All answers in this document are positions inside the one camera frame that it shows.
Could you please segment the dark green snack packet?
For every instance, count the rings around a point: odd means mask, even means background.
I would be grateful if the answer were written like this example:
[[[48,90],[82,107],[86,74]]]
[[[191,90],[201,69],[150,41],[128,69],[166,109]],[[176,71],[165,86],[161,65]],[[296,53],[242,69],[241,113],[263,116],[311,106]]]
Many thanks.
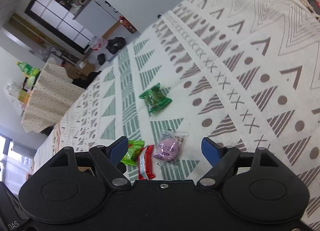
[[[150,114],[157,113],[171,104],[172,99],[165,96],[161,91],[161,84],[157,83],[139,95],[141,100],[148,105]]]

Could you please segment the green soda bottle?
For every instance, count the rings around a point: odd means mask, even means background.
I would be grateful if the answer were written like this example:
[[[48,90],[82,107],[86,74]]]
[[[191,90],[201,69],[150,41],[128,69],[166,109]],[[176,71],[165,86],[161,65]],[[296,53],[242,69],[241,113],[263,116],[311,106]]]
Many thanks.
[[[17,61],[16,64],[25,77],[35,77],[40,72],[39,68],[32,67],[26,62]]]

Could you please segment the red blue striped snack packet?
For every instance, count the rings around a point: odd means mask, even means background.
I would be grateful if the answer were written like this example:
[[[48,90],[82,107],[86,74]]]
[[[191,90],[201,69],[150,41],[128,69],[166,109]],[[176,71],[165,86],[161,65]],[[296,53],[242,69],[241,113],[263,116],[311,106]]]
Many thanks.
[[[153,173],[152,153],[154,145],[144,147],[138,157],[138,179],[139,180],[152,180],[156,176]]]

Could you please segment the pile of black shoes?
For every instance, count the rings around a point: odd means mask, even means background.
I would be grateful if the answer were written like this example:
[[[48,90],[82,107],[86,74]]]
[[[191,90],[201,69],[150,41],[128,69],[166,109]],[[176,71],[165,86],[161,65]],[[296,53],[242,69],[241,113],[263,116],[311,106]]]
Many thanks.
[[[114,55],[125,46],[126,40],[123,37],[115,37],[114,39],[108,40],[106,49]]]

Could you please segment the purple round cake packet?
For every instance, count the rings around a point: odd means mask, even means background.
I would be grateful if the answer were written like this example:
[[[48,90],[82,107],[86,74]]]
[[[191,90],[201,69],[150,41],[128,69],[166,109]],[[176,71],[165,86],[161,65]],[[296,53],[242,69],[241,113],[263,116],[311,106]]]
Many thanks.
[[[176,166],[182,154],[183,145],[189,134],[184,131],[166,129],[161,132],[152,157],[159,166]]]

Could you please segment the white kitchen cabinet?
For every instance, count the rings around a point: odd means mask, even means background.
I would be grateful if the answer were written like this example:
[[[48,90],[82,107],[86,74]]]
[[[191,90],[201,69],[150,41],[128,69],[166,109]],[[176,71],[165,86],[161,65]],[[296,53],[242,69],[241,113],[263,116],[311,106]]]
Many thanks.
[[[25,13],[80,54],[120,17],[106,0],[31,0]]]

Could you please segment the light green snack packet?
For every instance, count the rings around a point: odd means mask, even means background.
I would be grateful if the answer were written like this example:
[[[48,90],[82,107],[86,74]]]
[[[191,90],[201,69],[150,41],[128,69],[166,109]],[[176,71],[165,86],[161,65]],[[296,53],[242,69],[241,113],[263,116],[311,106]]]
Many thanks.
[[[144,148],[145,142],[142,140],[129,140],[128,149],[121,162],[128,166],[136,166],[137,158]]]

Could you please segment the table with dotted cloth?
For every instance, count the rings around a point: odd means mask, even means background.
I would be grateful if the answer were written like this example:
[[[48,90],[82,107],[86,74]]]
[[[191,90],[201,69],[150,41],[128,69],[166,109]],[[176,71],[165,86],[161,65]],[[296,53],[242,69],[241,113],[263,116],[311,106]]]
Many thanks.
[[[72,84],[64,67],[47,62],[36,80],[21,125],[25,132],[40,133],[58,123],[85,90]]]

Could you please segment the patterned bed blanket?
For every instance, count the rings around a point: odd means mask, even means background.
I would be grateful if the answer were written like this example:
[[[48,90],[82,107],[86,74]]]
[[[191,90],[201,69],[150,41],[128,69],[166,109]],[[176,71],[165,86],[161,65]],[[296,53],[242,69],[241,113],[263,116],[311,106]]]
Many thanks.
[[[150,114],[139,95],[157,83],[172,102]],[[38,149],[38,170],[61,148],[118,137],[157,145],[189,134],[159,180],[209,170],[201,140],[242,152],[267,148],[307,186],[303,221],[319,230],[319,16],[306,0],[184,0],[125,47]]]

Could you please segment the red bottle pack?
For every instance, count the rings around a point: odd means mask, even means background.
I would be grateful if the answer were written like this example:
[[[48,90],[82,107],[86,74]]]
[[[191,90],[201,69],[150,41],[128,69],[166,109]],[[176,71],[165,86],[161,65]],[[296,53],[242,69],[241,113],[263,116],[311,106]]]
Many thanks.
[[[98,51],[106,44],[106,42],[107,40],[103,37],[93,37],[90,41],[89,47],[94,51]]]

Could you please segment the black slipper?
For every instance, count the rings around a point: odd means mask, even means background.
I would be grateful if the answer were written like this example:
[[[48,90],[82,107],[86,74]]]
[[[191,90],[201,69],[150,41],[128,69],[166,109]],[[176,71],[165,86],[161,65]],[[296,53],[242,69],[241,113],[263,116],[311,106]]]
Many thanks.
[[[104,53],[101,53],[97,56],[97,61],[99,65],[103,65],[106,62],[106,56]]]

